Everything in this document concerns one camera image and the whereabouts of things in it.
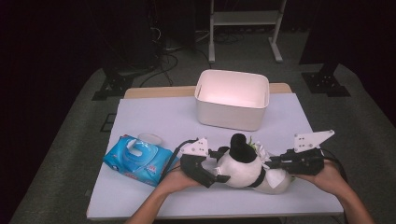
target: panda's head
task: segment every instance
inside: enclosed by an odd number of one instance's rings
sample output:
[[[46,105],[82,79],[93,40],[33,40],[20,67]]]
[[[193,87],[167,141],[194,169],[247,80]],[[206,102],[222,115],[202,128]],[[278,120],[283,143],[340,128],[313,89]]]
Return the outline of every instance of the panda's head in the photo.
[[[245,135],[236,133],[231,138],[230,156],[236,161],[250,163],[256,160],[257,154],[254,148],[247,143]]]

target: human arm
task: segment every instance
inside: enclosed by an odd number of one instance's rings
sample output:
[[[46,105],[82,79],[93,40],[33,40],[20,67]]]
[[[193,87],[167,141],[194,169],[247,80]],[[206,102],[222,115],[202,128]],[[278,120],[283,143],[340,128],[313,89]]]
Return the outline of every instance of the human arm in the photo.
[[[346,219],[350,224],[375,223],[358,194],[341,177],[333,162],[325,161],[323,170],[317,175],[295,176],[307,180],[319,189],[333,194],[343,206]]]
[[[151,224],[170,194],[193,186],[200,184],[187,177],[179,168],[169,172],[125,224]]]

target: white metal stand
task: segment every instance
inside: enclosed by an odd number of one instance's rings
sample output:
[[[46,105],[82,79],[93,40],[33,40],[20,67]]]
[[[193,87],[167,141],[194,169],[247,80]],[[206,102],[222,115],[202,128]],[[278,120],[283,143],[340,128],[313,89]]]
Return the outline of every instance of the white metal stand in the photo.
[[[279,10],[271,11],[232,11],[232,12],[215,12],[215,0],[211,1],[210,6],[210,39],[209,39],[209,62],[215,62],[215,44],[214,29],[218,25],[275,25],[274,35],[269,37],[271,49],[274,53],[277,63],[282,63],[283,59],[276,45],[277,35],[279,33],[280,23],[282,22],[283,13],[287,0],[282,0]]]

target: person's left hand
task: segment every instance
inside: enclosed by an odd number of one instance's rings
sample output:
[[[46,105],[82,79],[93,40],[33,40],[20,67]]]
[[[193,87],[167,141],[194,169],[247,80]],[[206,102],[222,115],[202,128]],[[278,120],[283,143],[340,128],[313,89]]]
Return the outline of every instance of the person's left hand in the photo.
[[[161,189],[166,193],[174,193],[188,187],[201,186],[201,184],[186,176],[178,166],[180,166],[180,161],[174,166],[177,168],[166,175],[163,181],[157,186],[157,189]]]

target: white mounting bracket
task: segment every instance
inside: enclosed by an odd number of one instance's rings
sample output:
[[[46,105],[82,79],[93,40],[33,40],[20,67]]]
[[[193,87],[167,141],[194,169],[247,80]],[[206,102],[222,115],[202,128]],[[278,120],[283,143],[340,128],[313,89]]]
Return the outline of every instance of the white mounting bracket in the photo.
[[[333,130],[318,133],[298,133],[294,135],[294,151],[303,152],[317,147],[334,135]]]
[[[201,138],[196,142],[183,147],[180,151],[182,154],[207,157],[209,155],[207,139]]]

